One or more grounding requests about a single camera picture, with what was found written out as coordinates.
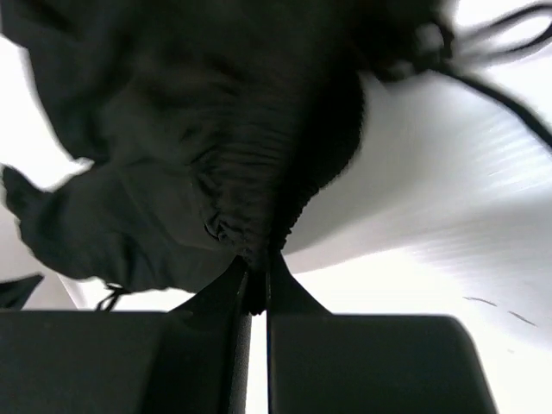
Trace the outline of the black trousers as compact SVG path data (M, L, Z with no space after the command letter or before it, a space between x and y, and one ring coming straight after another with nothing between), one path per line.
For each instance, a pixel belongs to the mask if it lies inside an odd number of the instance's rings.
M4 1L61 146L91 168L52 191L12 166L4 203L43 265L124 293L200 292L233 261L254 314L305 206L361 145L360 73L462 74L443 1Z

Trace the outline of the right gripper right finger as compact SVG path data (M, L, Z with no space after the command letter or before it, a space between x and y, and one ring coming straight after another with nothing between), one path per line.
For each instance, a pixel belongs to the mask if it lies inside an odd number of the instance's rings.
M268 405L280 414L488 414L474 342L450 316L336 315L267 274Z

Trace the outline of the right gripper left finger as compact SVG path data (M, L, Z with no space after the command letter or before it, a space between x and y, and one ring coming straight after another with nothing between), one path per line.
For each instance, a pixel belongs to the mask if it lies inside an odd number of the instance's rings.
M4 414L242 413L242 260L168 312L5 311Z

